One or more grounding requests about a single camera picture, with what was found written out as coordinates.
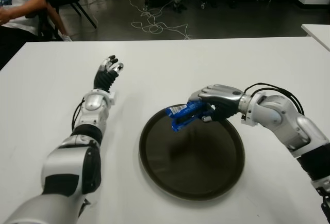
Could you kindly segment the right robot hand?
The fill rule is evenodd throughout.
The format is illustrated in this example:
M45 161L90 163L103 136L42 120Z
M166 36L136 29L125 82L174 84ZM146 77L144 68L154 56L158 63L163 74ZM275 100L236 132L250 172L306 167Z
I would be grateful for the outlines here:
M239 103L243 92L237 88L214 84L194 92L189 102L201 101L210 108L202 117L203 122L222 121L239 112Z

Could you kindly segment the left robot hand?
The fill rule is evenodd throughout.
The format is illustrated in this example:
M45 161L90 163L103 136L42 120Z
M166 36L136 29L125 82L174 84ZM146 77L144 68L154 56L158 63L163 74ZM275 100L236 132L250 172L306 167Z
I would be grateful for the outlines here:
M93 82L93 89L109 92L110 87L123 70L124 65L115 55L108 56L99 66Z

